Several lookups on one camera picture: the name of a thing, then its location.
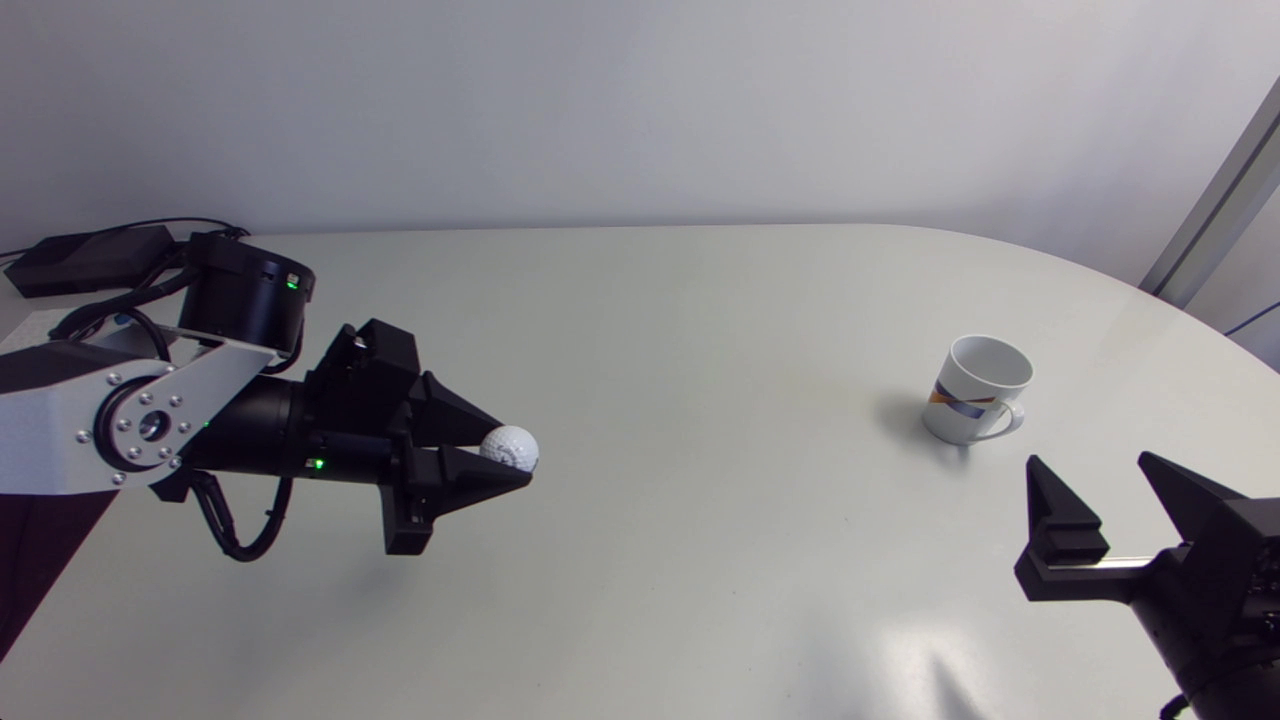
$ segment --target mug stripe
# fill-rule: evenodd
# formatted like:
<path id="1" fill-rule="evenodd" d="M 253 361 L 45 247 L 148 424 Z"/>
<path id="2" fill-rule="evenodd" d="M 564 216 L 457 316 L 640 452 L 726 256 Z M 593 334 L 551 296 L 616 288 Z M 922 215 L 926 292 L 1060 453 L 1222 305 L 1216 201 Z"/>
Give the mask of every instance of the mug stripe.
<path id="1" fill-rule="evenodd" d="M 945 402 L 947 407 L 955 410 L 956 413 L 964 415 L 965 418 L 973 418 L 977 420 L 982 418 L 982 414 L 987 410 L 978 407 L 977 405 L 970 405 L 973 402 L 995 402 L 995 397 L 980 397 L 975 400 L 960 400 L 951 395 L 947 388 L 942 387 L 942 382 L 938 380 L 933 383 L 933 393 L 929 395 L 929 402 Z"/>

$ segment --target black box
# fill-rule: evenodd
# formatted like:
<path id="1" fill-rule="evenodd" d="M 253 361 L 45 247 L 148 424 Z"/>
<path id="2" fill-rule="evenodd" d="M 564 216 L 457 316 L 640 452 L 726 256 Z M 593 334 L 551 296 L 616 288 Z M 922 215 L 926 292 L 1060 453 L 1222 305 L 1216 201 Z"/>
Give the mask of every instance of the black box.
<path id="1" fill-rule="evenodd" d="M 23 297 L 141 283 L 173 247 L 164 225 L 46 237 L 4 272 Z"/>

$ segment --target robotic arm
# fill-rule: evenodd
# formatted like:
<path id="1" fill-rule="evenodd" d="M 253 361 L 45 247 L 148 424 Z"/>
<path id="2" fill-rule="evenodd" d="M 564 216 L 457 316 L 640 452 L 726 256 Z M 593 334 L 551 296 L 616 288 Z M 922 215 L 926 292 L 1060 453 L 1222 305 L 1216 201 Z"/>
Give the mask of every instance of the robotic arm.
<path id="1" fill-rule="evenodd" d="M 1107 560 L 1102 521 L 1039 457 L 1027 462 L 1030 541 L 1014 568 L 1034 602 L 1133 609 L 1201 720 L 1280 712 L 1280 498 L 1243 495 L 1144 452 L 1138 465 L 1183 538 L 1155 557 Z"/>
<path id="2" fill-rule="evenodd" d="M 421 553 L 438 516 L 532 479 L 532 437 L 424 373 L 413 336 L 380 320 L 343 325 L 305 380 L 273 377 L 301 350 L 306 266 L 218 236 L 193 236 L 186 263 L 169 284 L 72 313 L 50 333 L 68 340 L 0 356 L 0 659 L 118 491 L 195 495 L 223 551 L 248 561 L 279 532 L 293 478 L 376 487 L 388 555 Z M 142 316 L 69 340 L 184 287 L 177 328 Z M 280 478 L 248 547 L 214 470 Z"/>

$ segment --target mug handle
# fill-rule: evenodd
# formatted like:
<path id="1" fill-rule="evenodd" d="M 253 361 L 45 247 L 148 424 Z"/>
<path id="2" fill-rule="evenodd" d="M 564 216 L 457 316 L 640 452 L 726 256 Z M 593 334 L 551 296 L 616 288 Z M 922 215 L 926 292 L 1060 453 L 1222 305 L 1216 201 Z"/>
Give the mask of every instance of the mug handle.
<path id="1" fill-rule="evenodd" d="M 1011 432 L 1016 430 L 1018 428 L 1023 427 L 1023 420 L 1025 420 L 1027 418 L 1023 414 L 1023 406 L 1021 406 L 1021 404 L 1019 404 L 1016 401 L 1012 401 L 1012 400 L 998 400 L 998 398 L 996 400 L 996 402 L 1004 405 L 1005 410 L 1009 411 L 1009 425 L 1005 429 L 1000 430 L 998 433 L 988 433 L 988 434 L 984 434 L 984 436 L 978 436 L 978 437 L 973 438 L 974 442 L 980 442 L 980 441 L 984 441 L 984 439 L 995 439 L 995 438 L 1001 437 L 1001 436 L 1007 436 L 1009 433 L 1011 433 Z"/>

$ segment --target metal frame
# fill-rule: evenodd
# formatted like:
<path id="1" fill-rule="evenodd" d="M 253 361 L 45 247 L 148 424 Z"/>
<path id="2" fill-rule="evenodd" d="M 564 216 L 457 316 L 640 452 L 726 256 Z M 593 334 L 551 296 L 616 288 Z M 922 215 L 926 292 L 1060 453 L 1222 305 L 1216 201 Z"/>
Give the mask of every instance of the metal frame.
<path id="1" fill-rule="evenodd" d="M 1187 307 L 1280 186 L 1280 78 L 1138 286 Z"/>

